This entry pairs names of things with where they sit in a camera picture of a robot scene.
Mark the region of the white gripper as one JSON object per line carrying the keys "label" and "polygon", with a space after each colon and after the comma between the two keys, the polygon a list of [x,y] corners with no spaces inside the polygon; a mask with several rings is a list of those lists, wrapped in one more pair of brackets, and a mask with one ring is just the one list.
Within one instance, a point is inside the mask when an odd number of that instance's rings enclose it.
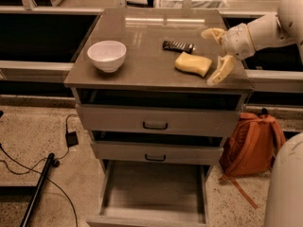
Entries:
{"label": "white gripper", "polygon": [[247,24],[233,26],[226,32],[221,28],[208,28],[201,32],[201,36],[204,39],[214,39],[218,44],[222,43],[227,54],[218,57],[217,68],[208,78],[208,85],[221,83],[232,72],[236,59],[243,61],[256,52]]}

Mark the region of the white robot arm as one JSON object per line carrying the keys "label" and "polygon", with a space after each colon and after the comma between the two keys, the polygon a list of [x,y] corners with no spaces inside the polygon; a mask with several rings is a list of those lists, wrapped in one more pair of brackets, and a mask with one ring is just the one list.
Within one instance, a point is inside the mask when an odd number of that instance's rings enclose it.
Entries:
{"label": "white robot arm", "polygon": [[[228,30],[201,33],[215,39],[233,60],[244,60],[267,47],[296,44],[303,57],[303,0],[281,0],[277,12]],[[270,180],[264,227],[303,227],[303,133],[278,152]]]}

